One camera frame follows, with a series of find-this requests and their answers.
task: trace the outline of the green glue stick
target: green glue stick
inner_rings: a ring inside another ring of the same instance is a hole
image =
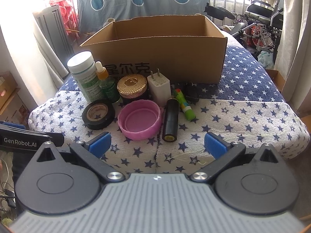
[[[190,105],[187,103],[183,93],[181,92],[180,89],[175,89],[174,90],[174,96],[176,97],[179,106],[181,110],[184,112],[186,118],[188,121],[191,121],[195,118],[195,113],[193,112],[192,108]]]

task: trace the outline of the white bottle cap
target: white bottle cap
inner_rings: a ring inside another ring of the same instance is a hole
[[[73,74],[77,74],[88,69],[93,63],[92,53],[90,51],[83,51],[68,60],[67,66]]]
[[[96,61],[95,66],[96,66],[96,69],[97,69],[98,73],[101,73],[101,72],[104,71],[104,68],[103,68],[103,66],[102,66],[100,61]]]

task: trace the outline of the plastic bag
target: plastic bag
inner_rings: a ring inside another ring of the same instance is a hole
[[[262,51],[258,55],[258,61],[261,63],[264,69],[272,69],[274,68],[273,63],[273,53],[269,53],[266,51]]]

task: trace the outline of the electrical cable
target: electrical cable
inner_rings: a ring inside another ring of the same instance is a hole
[[[7,168],[7,180],[4,182],[5,184],[4,184],[4,187],[2,188],[2,191],[4,191],[5,185],[7,184],[7,181],[9,180],[10,173],[9,173],[9,168],[7,167],[7,163],[5,162],[5,160],[3,158],[0,158],[0,160],[2,160],[4,162],[4,164],[5,164],[6,168]]]
[[[14,199],[14,198],[17,198],[16,196],[4,196],[4,195],[0,195],[0,198],[3,198],[3,199]]]
[[[1,188],[2,188],[2,190],[4,190],[4,187],[2,186],[2,185],[3,185],[3,183],[6,183],[6,184],[8,184],[8,185],[9,185],[9,186],[10,186],[10,187],[11,187],[11,188],[12,188],[12,189],[14,190],[14,187],[12,187],[12,186],[10,185],[10,183],[8,183],[8,182],[5,182],[5,181],[1,183]]]
[[[6,215],[7,217],[9,217],[9,215],[7,214],[7,210],[5,210],[5,209],[4,209],[4,206],[2,205],[2,201],[3,201],[3,200],[5,200],[5,199],[2,198],[2,199],[0,200],[1,209],[4,211],[5,215]]]

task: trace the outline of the dropper bottle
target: dropper bottle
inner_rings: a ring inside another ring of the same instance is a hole
[[[116,103],[120,99],[120,94],[117,90],[116,80],[108,74],[105,67],[100,61],[95,63],[97,77],[99,78],[99,87],[103,90],[105,97],[112,103]]]

